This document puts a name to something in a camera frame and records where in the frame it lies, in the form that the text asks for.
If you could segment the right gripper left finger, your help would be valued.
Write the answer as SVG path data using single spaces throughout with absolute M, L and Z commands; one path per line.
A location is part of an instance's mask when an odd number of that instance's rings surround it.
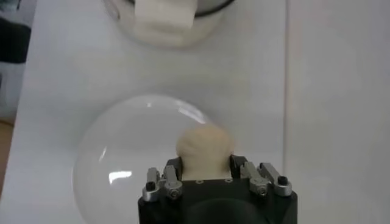
M 146 184 L 142 190 L 144 201 L 158 201 L 162 196 L 177 200 L 182 194 L 182 160 L 180 157 L 169 159 L 162 175 L 156 167 L 148 169 Z

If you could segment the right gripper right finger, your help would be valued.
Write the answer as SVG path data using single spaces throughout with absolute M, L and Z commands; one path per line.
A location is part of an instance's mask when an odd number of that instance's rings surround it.
M 261 197 L 267 196 L 269 189 L 280 197 L 292 194 L 292 184 L 286 176 L 280 175 L 271 163 L 260 163 L 258 167 L 244 156 L 230 156 L 230 173 L 233 179 L 248 179 L 249 190 Z

